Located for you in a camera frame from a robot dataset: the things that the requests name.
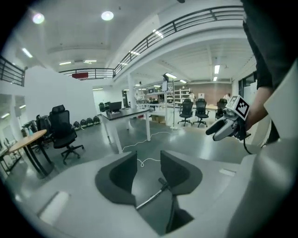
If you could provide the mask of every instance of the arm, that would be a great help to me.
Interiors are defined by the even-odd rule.
[[[264,108],[264,103],[272,95],[273,89],[270,87],[259,87],[257,90],[256,98],[251,105],[250,111],[248,112],[245,127],[249,130],[254,124],[262,120],[267,116],[267,111]]]

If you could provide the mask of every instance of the gray floor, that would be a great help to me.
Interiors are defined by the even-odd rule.
[[[128,147],[124,151],[137,151],[138,159],[141,161],[147,158],[160,159],[161,150],[173,150],[197,158],[230,163],[241,163],[242,158],[247,155],[243,144],[235,138],[225,138],[215,142],[211,136],[206,136],[204,131],[196,129],[196,126],[172,131],[168,126],[151,122],[150,131],[151,134],[169,132],[171,135],[167,133],[153,135],[150,142]],[[81,158],[78,159],[75,155],[70,155],[67,160],[68,165],[62,163],[60,153],[64,149],[56,150],[51,144],[46,149],[48,156],[55,164],[54,170],[47,178],[38,179],[27,158],[16,165],[5,181],[5,185],[16,200],[26,201],[36,189],[71,166],[118,153],[113,138],[110,140],[107,138],[103,125],[95,125],[80,130],[77,134],[78,138],[72,145],[83,144],[85,151],[81,148],[77,149]],[[124,124],[119,125],[118,134],[122,147],[144,141],[147,138],[145,121],[131,119],[129,130]],[[258,148],[250,145],[248,145],[248,149],[251,152],[258,151]],[[37,158],[42,164],[47,164],[42,154],[37,154]],[[138,163],[138,172],[132,189],[137,205],[161,188],[161,184],[158,182],[159,177],[163,177],[159,162],[147,160],[144,167]],[[142,208],[139,213],[159,234],[164,234],[169,219],[170,204],[171,194],[169,191],[165,191],[152,203]]]

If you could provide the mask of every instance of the pillar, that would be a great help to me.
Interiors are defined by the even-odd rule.
[[[128,97],[128,100],[130,102],[131,108],[136,108],[135,90],[134,90],[135,83],[134,83],[134,80],[132,79],[130,73],[127,75],[127,80],[128,80],[128,83],[129,83],[129,97]]]

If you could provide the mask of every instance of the cable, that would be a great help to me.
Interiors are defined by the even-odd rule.
[[[250,153],[250,152],[248,151],[248,149],[247,149],[247,147],[246,147],[246,144],[245,144],[245,138],[244,138],[244,140],[243,140],[243,145],[244,145],[244,149],[245,149],[249,154],[252,154],[252,153]]]
[[[153,158],[148,158],[148,159],[150,159],[150,160],[154,160],[154,161],[160,161],[160,160],[153,159]],[[145,159],[144,161],[141,161],[140,159],[137,159],[137,160],[139,160],[139,161],[141,162],[141,167],[143,168],[143,167],[144,167],[144,162],[145,162],[146,160],[148,160],[148,159]]]
[[[160,134],[160,133],[167,133],[167,134],[170,134],[170,135],[172,135],[172,136],[174,136],[174,135],[178,135],[178,133],[177,133],[177,134],[171,134],[171,133],[169,133],[169,132],[157,132],[157,133],[152,134],[152,135],[150,136],[150,138],[151,138],[152,136],[157,135],[157,134]],[[144,143],[144,142],[146,142],[146,141],[147,141],[147,139],[144,140],[144,141],[138,142],[138,143],[136,143],[136,144],[134,144],[134,145],[128,145],[128,146],[125,146],[125,147],[123,147],[122,151],[124,151],[125,148],[131,147],[131,146],[135,146],[135,145],[137,145],[137,144],[141,144],[141,143]]]

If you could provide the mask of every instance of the wooden table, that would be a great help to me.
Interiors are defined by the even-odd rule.
[[[27,136],[27,137],[22,138],[21,140],[19,140],[17,143],[15,143],[9,149],[9,153],[12,153],[12,152],[17,151],[17,150],[19,150],[21,148],[24,148],[24,151],[25,151],[26,155],[28,156],[28,158],[29,158],[30,162],[32,163],[33,167],[38,172],[40,178],[46,177],[53,170],[53,168],[54,168],[54,164],[49,159],[49,157],[47,156],[45,150],[43,149],[42,144],[41,144],[41,141],[38,140],[40,137],[42,137],[46,133],[47,133],[47,130],[41,130],[41,131],[35,132],[31,136]],[[35,142],[35,141],[39,145],[39,147],[41,149],[41,152],[45,156],[46,160],[51,165],[49,172],[47,172],[46,169],[41,165],[41,163],[38,161],[38,159],[36,158],[36,156],[35,156],[32,148],[31,148],[31,144],[33,142]]]
[[[206,109],[217,110],[217,106],[212,105],[212,104],[206,105]]]

